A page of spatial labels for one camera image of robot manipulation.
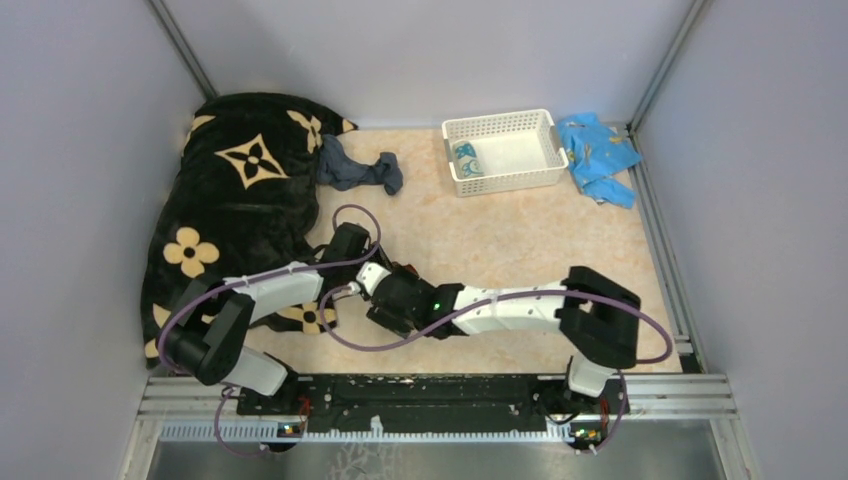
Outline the grey blue towel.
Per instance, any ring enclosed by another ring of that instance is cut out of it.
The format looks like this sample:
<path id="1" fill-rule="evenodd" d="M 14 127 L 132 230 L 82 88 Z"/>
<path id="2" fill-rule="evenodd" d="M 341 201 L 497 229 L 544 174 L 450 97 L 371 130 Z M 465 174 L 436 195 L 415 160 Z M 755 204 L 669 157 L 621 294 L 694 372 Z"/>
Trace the grey blue towel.
<path id="1" fill-rule="evenodd" d="M 360 186 L 382 186 L 394 196 L 404 185 L 404 176 L 395 153 L 381 152 L 373 164 L 363 164 L 349 157 L 342 143 L 332 135 L 323 135 L 316 181 L 337 191 Z"/>

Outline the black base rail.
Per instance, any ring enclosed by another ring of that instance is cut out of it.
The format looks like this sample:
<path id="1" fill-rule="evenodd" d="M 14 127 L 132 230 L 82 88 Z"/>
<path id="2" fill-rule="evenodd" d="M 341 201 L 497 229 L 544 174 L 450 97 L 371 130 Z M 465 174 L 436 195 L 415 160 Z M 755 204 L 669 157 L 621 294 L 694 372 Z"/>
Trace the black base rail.
<path id="1" fill-rule="evenodd" d="M 562 375 L 542 374 L 314 374 L 272 396 L 244 389 L 236 399 L 241 416 L 290 415 L 310 433 L 365 432 L 374 418 L 392 434 L 535 433 L 553 419 L 629 409 L 617 379 L 594 398 L 569 390 Z"/>

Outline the white plastic basket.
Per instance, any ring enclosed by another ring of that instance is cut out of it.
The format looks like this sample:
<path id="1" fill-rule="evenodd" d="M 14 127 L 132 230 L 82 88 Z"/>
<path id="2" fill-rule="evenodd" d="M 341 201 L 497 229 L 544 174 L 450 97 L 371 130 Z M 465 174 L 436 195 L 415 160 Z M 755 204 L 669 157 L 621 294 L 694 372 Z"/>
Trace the white plastic basket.
<path id="1" fill-rule="evenodd" d="M 555 122 L 546 109 L 446 120 L 441 133 L 456 195 L 471 197 L 558 183 L 569 166 Z M 484 175 L 457 176 L 452 145 L 470 141 Z"/>

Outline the teal rabbit pattern towel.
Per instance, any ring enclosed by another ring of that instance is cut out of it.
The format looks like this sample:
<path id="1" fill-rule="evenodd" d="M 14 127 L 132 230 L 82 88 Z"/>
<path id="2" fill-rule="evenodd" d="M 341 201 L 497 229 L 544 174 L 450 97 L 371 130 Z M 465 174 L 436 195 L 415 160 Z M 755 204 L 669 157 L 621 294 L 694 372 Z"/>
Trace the teal rabbit pattern towel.
<path id="1" fill-rule="evenodd" d="M 479 178 L 484 175 L 476 149 L 470 141 L 462 140 L 455 142 L 452 145 L 452 152 L 459 178 Z"/>

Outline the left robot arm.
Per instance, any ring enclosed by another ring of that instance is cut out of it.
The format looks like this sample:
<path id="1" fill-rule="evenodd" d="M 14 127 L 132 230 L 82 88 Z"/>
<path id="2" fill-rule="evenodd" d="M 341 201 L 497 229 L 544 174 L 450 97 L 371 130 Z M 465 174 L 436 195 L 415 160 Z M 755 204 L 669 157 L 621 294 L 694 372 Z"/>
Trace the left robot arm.
<path id="1" fill-rule="evenodd" d="M 273 355 L 248 347 L 248 331 L 281 311 L 317 317 L 319 300 L 330 288 L 351 282 L 376 247 L 365 228 L 345 222 L 315 263 L 293 261 L 241 277 L 201 275 L 160 331 L 157 347 L 164 364 L 205 386 L 256 394 L 277 414 L 292 411 L 300 399 L 299 374 Z"/>

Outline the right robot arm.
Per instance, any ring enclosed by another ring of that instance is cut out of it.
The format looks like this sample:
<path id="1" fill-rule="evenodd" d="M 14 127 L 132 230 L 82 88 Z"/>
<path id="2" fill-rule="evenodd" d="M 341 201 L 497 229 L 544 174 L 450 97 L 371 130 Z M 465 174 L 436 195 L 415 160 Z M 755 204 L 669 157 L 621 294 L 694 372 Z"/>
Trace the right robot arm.
<path id="1" fill-rule="evenodd" d="M 542 286 L 494 289 L 461 283 L 434 286 L 412 271 L 374 262 L 355 276 L 370 302 L 369 319 L 404 338 L 414 333 L 444 340 L 495 331 L 561 334 L 576 349 L 563 398 L 590 411 L 609 377 L 637 363 L 641 299 L 585 266 Z"/>

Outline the black blanket with tan flowers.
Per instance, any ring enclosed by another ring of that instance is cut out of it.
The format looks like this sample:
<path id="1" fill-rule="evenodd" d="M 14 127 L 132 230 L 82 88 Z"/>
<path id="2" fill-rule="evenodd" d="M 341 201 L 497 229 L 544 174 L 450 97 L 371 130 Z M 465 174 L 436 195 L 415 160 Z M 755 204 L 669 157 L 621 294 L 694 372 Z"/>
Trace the black blanket with tan flowers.
<path id="1" fill-rule="evenodd" d="M 188 284 L 202 274 L 240 277 L 309 260 L 327 135 L 357 130 L 331 108 L 280 93 L 217 97 L 194 114 L 150 241 L 140 294 L 144 356 Z"/>

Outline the brown towel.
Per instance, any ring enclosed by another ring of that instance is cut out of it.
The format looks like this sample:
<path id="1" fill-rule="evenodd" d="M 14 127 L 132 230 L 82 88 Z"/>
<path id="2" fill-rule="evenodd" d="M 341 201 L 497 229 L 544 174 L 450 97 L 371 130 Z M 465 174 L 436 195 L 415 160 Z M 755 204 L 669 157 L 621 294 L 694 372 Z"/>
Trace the brown towel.
<path id="1" fill-rule="evenodd" d="M 415 269 L 415 268 L 414 268 L 411 264 L 399 264 L 399 263 L 395 263 L 395 264 L 394 264 L 394 267 L 395 267 L 396 269 L 401 269 L 401 270 L 407 271 L 407 272 L 409 272 L 409 273 L 411 273 L 411 274 L 413 274 L 413 275 L 418 276 L 418 271 L 417 271 L 417 270 L 416 270 L 416 269 Z"/>

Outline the light blue cloth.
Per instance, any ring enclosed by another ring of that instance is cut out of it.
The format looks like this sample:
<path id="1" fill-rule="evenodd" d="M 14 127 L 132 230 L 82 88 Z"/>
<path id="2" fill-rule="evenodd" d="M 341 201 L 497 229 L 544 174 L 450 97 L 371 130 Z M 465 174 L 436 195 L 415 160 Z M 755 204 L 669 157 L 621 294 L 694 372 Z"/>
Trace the light blue cloth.
<path id="1" fill-rule="evenodd" d="M 598 204 L 631 209 L 635 193 L 615 176 L 642 161 L 626 135 L 593 112 L 567 116 L 556 125 L 578 191 Z"/>

